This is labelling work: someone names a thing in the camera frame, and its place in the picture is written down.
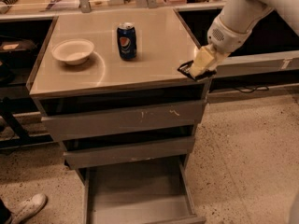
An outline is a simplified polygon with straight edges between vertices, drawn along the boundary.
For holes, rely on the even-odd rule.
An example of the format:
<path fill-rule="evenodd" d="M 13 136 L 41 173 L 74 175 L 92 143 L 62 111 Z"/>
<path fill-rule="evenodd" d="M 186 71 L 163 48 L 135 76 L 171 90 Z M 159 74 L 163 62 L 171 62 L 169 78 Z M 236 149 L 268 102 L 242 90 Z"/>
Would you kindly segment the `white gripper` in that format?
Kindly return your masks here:
<path fill-rule="evenodd" d="M 207 41 L 210 45 L 201 47 L 189 70 L 193 78 L 203 75 L 206 71 L 213 71 L 228 56 L 239 49 L 250 36 L 251 31 L 238 33 L 227 28 L 217 16 L 207 32 Z"/>

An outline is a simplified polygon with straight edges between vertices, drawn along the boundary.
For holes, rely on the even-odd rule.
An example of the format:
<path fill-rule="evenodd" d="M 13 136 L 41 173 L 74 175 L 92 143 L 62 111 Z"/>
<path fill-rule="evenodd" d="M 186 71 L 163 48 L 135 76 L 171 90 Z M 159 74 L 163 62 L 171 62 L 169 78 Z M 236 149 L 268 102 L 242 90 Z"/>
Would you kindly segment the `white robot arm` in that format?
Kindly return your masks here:
<path fill-rule="evenodd" d="M 198 78 L 214 71 L 273 10 L 299 35 L 299 0 L 228 0 L 207 31 L 207 44 L 194 57 L 190 76 Z"/>

